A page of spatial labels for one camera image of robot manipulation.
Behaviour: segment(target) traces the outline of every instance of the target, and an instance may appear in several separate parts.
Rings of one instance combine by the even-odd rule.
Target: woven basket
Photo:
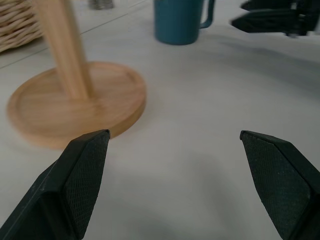
[[[0,0],[0,52],[41,36],[30,0]]]

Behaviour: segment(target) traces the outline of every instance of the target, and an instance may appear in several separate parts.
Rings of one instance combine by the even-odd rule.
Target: teal mug
[[[154,0],[155,37],[171,45],[194,43],[199,29],[208,28],[214,19],[215,0],[209,0],[207,19],[201,23],[204,0]]]

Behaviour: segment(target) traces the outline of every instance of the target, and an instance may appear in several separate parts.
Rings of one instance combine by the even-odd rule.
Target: wooden stand
[[[64,148],[70,140],[100,129],[115,137],[141,116],[146,86],[134,70],[115,63],[87,63],[68,0],[34,0],[56,68],[25,82],[7,112],[30,142]]]

